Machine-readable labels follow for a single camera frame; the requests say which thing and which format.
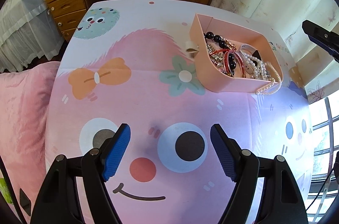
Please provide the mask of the pink plastic tray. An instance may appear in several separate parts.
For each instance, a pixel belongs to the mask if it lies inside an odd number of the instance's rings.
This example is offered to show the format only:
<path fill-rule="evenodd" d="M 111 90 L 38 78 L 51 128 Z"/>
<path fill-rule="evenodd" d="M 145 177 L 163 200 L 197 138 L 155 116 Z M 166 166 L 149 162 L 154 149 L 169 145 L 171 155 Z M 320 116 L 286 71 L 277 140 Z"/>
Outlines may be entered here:
<path fill-rule="evenodd" d="M 270 45 L 275 32 L 196 14 L 190 29 L 196 75 L 212 92 L 272 95 L 283 73 Z"/>

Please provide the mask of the white smart watch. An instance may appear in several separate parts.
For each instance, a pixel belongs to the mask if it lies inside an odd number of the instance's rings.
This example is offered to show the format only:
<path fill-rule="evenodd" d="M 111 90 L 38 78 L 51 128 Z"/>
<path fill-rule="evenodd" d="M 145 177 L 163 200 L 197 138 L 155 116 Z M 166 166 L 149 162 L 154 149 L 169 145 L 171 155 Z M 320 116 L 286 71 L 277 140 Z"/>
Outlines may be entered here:
<path fill-rule="evenodd" d="M 260 79 L 261 56 L 258 50 L 249 44 L 242 44 L 238 53 L 242 57 L 246 73 L 250 74 L 253 79 Z"/>

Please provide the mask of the cartoon printed table cover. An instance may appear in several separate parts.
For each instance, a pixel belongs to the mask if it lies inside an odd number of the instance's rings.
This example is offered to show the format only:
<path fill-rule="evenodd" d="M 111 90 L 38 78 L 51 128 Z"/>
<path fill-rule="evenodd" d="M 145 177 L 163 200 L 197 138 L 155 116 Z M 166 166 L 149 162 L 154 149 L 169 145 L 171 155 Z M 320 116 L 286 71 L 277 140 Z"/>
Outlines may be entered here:
<path fill-rule="evenodd" d="M 283 81 L 272 95 L 237 87 L 211 92 L 186 50 L 195 33 L 213 32 L 263 59 L 274 54 Z M 217 223 L 232 194 L 210 141 L 218 123 L 259 157 L 283 156 L 303 198 L 313 146 L 308 100 L 286 44 L 272 26 L 201 4 L 108 0 L 86 10 L 53 85 L 45 161 L 82 156 L 126 123 L 131 140 L 107 190 L 123 223 Z"/>

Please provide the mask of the red bangle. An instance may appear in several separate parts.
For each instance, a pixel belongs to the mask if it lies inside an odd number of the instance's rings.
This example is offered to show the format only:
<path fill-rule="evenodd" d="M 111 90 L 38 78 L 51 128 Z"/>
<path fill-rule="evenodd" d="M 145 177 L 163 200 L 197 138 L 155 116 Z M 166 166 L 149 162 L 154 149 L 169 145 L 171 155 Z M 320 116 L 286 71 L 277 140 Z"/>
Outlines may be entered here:
<path fill-rule="evenodd" d="M 234 77 L 235 69 L 239 67 L 241 72 L 241 77 L 245 78 L 245 68 L 244 63 L 238 52 L 228 49 L 224 53 L 224 69 L 226 75 Z"/>

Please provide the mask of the pink bed quilt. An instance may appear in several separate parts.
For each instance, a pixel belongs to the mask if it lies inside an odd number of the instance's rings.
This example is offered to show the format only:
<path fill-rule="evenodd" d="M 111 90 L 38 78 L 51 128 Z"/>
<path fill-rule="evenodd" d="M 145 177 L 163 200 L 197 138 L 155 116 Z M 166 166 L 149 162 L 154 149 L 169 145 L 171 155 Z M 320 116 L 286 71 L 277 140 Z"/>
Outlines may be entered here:
<path fill-rule="evenodd" d="M 1 193 L 26 223 L 46 175 L 47 113 L 59 65 L 1 74 Z"/>

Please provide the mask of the white lace cloth cover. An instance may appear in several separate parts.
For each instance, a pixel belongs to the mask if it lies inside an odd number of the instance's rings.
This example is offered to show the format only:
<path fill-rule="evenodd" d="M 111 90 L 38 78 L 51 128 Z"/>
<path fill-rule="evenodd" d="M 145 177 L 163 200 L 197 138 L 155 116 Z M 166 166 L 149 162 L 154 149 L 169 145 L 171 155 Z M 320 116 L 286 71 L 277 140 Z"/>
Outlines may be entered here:
<path fill-rule="evenodd" d="M 45 0 L 6 0 L 1 8 L 1 72 L 21 72 L 35 58 L 52 59 L 64 38 Z"/>

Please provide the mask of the window frame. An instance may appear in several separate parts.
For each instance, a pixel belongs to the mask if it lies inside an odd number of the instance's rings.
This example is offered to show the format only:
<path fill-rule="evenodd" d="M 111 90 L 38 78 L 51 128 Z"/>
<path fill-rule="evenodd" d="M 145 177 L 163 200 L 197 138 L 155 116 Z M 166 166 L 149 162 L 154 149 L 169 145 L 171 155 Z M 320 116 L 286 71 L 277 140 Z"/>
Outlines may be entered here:
<path fill-rule="evenodd" d="M 333 167 L 338 154 L 338 92 L 310 105 L 313 126 L 314 165 L 305 201 L 310 223 L 317 223 L 338 194 Z"/>

